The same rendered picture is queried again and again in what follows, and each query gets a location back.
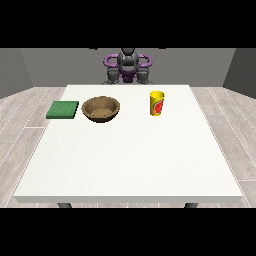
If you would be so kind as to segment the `yellow cup with melon print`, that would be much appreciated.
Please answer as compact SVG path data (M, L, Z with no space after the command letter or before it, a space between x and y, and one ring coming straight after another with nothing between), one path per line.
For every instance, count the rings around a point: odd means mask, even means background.
M150 114L160 116L163 108L165 94L162 91L150 92Z

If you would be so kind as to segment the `brown wooden bowl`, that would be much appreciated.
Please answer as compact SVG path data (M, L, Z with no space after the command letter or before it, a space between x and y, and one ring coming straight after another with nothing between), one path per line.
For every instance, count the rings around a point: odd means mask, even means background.
M96 123L105 123L112 120L120 110L120 103L111 97L93 97L83 103L83 114Z

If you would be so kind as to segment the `green square pad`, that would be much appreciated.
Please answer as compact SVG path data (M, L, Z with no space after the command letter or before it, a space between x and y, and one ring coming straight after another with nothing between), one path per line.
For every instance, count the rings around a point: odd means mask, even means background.
M54 101L47 114L47 119L73 119L75 117L78 101Z

